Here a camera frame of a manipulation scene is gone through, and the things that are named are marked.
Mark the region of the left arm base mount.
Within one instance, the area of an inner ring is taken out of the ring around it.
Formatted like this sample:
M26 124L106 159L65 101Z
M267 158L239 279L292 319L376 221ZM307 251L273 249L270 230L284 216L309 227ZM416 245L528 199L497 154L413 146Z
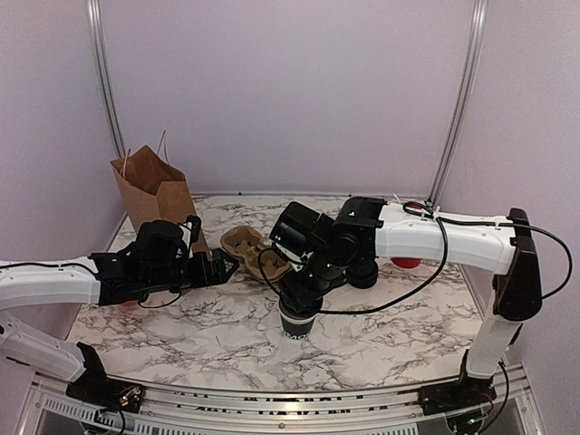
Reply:
M77 343L83 357L81 376L69 382L66 395L95 405L110 405L115 409L137 413L144 395L144 386L136 382L112 379L106 373L94 348Z

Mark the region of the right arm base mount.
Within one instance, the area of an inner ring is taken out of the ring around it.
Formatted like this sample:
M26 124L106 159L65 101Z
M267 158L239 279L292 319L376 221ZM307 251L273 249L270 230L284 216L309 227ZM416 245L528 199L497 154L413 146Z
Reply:
M494 401L497 393L490 379L457 379L420 387L418 404L425 416L458 411Z

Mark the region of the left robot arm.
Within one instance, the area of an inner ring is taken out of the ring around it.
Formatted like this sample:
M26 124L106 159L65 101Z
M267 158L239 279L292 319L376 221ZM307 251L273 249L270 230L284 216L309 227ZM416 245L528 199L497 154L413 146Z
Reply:
M114 383L101 373L100 358L82 343L57 339L22 323L12 309L33 305L122 305L154 293L227 283L239 262L220 248L197 251L201 220L143 224L134 241L115 253L93 253L55 262L1 265L1 354L66 382L78 381L96 403L113 397Z

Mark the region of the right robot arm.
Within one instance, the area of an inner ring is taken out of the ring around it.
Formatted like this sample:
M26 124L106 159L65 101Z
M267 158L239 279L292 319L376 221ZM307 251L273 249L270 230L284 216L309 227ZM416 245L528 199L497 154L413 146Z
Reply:
M470 217L415 201L355 197L328 217L292 202L270 239L293 268L282 279L279 296L283 327L293 338L309 334L324 296L335 288L374 286L380 258L433 260L492 273L493 302L465 354L462 375L449 386L449 398L459 406L484 391L484 380L493 376L517 330L543 304L536 245L519 208L505 217Z

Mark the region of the black takeout coffee cup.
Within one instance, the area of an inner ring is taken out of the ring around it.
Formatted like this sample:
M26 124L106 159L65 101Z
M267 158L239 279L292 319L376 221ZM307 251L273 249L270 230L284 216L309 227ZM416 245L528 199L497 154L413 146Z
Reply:
M300 340L311 332L317 311L312 308L295 309L283 299L278 301L278 312L285 335Z

